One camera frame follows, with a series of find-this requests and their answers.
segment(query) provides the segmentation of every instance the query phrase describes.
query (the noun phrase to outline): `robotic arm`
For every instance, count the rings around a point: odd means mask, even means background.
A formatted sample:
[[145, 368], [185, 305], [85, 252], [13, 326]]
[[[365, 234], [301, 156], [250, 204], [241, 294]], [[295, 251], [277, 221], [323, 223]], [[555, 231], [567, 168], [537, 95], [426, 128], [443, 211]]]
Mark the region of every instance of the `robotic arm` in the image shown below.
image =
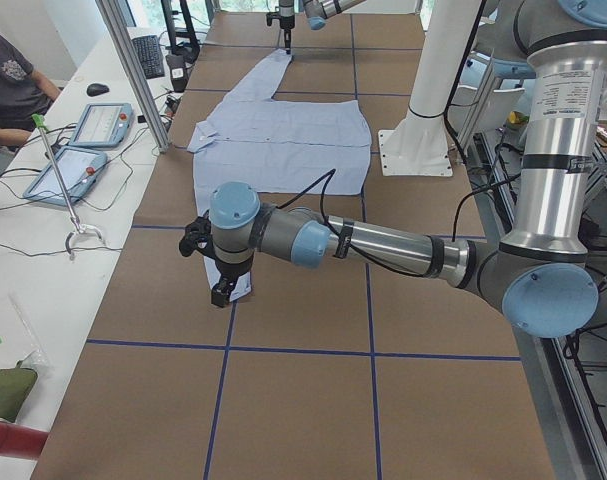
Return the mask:
[[[306, 12], [337, 3], [312, 0]], [[583, 269], [587, 250], [577, 234], [607, 73], [607, 0], [504, 0], [496, 27], [497, 50], [527, 58], [537, 74], [516, 220], [498, 247], [285, 212], [232, 182], [214, 192], [209, 216], [188, 225], [180, 245], [185, 256], [196, 250], [215, 259], [221, 280], [213, 303], [229, 301], [259, 251], [311, 268], [333, 255], [442, 278], [535, 336], [558, 337], [587, 323], [598, 290]]]
[[[363, 3], [365, 0], [304, 0], [305, 14], [312, 30], [320, 30], [325, 26], [325, 21], [343, 13], [343, 10]], [[285, 51], [292, 53], [292, 30], [295, 26], [294, 0], [279, 0], [279, 6], [275, 12], [267, 13], [267, 26], [272, 26], [274, 20], [278, 20], [279, 27], [283, 30]]]

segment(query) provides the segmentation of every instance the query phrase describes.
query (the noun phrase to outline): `black strap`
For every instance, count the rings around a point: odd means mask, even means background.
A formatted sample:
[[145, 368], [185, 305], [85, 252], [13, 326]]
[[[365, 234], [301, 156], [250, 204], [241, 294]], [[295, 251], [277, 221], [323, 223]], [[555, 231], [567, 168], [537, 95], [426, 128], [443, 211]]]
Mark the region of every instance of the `black strap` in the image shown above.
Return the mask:
[[445, 242], [439, 237], [430, 237], [432, 242], [432, 261], [430, 266], [422, 276], [425, 278], [436, 278], [443, 270], [445, 263]]
[[551, 37], [547, 37], [533, 43], [530, 45], [529, 52], [534, 53], [547, 47], [554, 47], [556, 45], [563, 45], [566, 43], [593, 42], [599, 40], [607, 42], [607, 30], [596, 28], [559, 33], [558, 35], [552, 35]]
[[530, 248], [516, 247], [508, 243], [499, 243], [499, 250], [517, 257], [533, 258], [544, 262], [559, 263], [585, 263], [587, 254], [584, 253], [556, 253], [544, 250], [533, 250]]
[[336, 246], [336, 252], [334, 256], [336, 258], [347, 257], [347, 252], [350, 250], [350, 244], [352, 243], [352, 233], [354, 232], [354, 222], [352, 220], [344, 220], [343, 228], [339, 233], [339, 244]]
[[567, 173], [589, 173], [594, 166], [592, 157], [580, 155], [557, 155], [547, 153], [534, 153], [523, 156], [521, 168], [552, 168], [566, 170]]
[[487, 302], [487, 298], [485, 298], [485, 295], [483, 294], [483, 286], [481, 284], [481, 277], [483, 276], [483, 271], [485, 270], [485, 266], [488, 264], [488, 262], [490, 260], [492, 260], [497, 254], [499, 253], [498, 250], [494, 250], [492, 253], [490, 253], [487, 257], [485, 257], [485, 259], [481, 262], [481, 265], [479, 265], [479, 271], [476, 273], [476, 290], [479, 292], [479, 297], [481, 297], [483, 300], [485, 300]]
[[456, 288], [463, 289], [467, 287], [468, 283], [470, 283], [470, 280], [472, 279], [472, 275], [474, 275], [474, 272], [476, 271], [476, 243], [468, 240], [467, 246], [468, 257], [467, 265], [465, 267], [465, 275], [463, 276], [463, 280], [461, 280], [461, 283], [459, 283]]
[[523, 5], [525, 5], [526, 0], [521, 2], [519, 8], [516, 9], [516, 15], [514, 15], [514, 23], [512, 23], [512, 34], [514, 35], [514, 41], [516, 42], [516, 46], [519, 47], [519, 50], [523, 52], [523, 55], [529, 55], [527, 46], [521, 40], [521, 35], [519, 35], [519, 15], [521, 14], [521, 9]]
[[439, 118], [440, 116], [445, 114], [445, 112], [441, 112], [436, 115], [422, 115], [422, 114], [416, 113], [414, 110], [412, 110], [412, 107], [410, 105], [408, 105], [408, 107], [410, 109], [410, 112], [412, 112], [414, 115], [416, 115], [419, 118]]

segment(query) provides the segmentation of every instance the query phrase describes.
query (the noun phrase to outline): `white table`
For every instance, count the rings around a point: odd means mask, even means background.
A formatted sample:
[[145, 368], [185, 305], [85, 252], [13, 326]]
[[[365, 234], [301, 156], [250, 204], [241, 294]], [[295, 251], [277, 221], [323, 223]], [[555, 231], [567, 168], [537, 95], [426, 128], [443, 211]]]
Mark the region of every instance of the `white table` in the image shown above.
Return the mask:
[[[132, 36], [150, 33], [154, 32], [149, 29], [131, 30]], [[155, 97], [171, 89], [167, 66], [165, 70], [165, 78], [149, 81]], [[85, 89], [93, 82], [108, 85], [110, 92], [88, 97]], [[159, 98], [157, 105], [161, 106], [164, 100], [164, 96]], [[76, 122], [87, 103], [104, 102], [129, 102], [134, 107], [135, 115], [141, 114], [109, 36], [96, 45], [61, 93], [46, 115], [46, 125], [53, 129]], [[139, 125], [134, 120], [125, 140], [114, 150], [108, 151], [108, 156], [116, 156], [144, 127], [144, 124]], [[41, 169], [47, 165], [43, 153], [43, 144], [35, 141], [20, 150], [9, 168]], [[124, 156], [134, 173], [113, 207], [99, 212], [77, 203], [76, 210], [81, 221], [98, 226], [105, 235], [107, 246], [123, 246], [133, 214], [152, 174], [157, 153], [148, 130]], [[98, 207], [107, 206], [128, 172], [127, 167], [116, 160], [107, 167], [86, 199]], [[8, 174], [3, 181], [21, 195], [33, 178]], [[22, 202], [0, 184], [0, 207]], [[0, 243], [30, 253], [63, 250], [65, 237], [72, 230], [73, 225], [65, 208], [35, 203], [0, 211]], [[96, 247], [100, 246], [100, 242], [94, 237], [83, 236], [75, 242], [75, 246]], [[78, 252], [74, 261], [65, 253], [28, 258], [0, 248], [0, 299], [11, 296], [17, 303], [50, 364], [25, 402], [17, 423], [50, 430], [118, 257], [118, 252], [97, 250]], [[0, 457], [0, 479], [27, 479], [34, 465], [32, 461]]]

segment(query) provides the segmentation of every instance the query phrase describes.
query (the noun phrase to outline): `blue joint cap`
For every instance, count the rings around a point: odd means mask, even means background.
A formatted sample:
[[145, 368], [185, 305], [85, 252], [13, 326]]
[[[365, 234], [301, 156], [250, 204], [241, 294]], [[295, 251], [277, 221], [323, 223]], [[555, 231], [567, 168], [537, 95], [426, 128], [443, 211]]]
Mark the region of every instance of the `blue joint cap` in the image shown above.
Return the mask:
[[223, 230], [241, 228], [254, 220], [261, 208], [259, 196], [247, 183], [227, 182], [212, 193], [210, 221]]
[[558, 0], [574, 20], [589, 27], [607, 28], [607, 0]]
[[290, 260], [294, 265], [316, 268], [321, 264], [330, 230], [314, 220], [310, 220], [299, 230], [292, 244]]
[[514, 280], [503, 296], [503, 315], [530, 335], [569, 335], [594, 315], [599, 292], [581, 267], [549, 263]]
[[307, 19], [307, 23], [310, 25], [312, 30], [320, 30], [327, 22], [323, 17], [310, 17]]

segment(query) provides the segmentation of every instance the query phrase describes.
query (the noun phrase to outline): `green handle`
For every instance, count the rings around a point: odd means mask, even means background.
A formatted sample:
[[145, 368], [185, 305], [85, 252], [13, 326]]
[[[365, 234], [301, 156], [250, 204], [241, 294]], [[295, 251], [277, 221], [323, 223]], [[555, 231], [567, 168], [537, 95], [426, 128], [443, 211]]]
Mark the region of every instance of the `green handle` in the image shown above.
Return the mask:
[[32, 114], [32, 120], [34, 120], [36, 128], [45, 128], [47, 130], [47, 127], [45, 126], [45, 117], [43, 115], [34, 113]]

